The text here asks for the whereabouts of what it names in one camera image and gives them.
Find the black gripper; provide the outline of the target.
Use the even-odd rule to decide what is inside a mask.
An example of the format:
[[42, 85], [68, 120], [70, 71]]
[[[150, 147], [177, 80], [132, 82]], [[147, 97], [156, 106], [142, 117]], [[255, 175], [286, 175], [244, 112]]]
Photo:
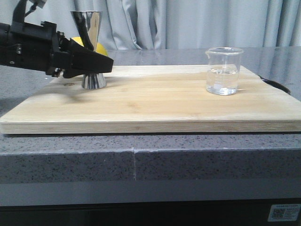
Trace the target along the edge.
[[[62, 45], [68, 43], [67, 52]], [[56, 31], [56, 24], [0, 24], [0, 64], [70, 79], [82, 74], [110, 73], [113, 59], [81, 46]]]

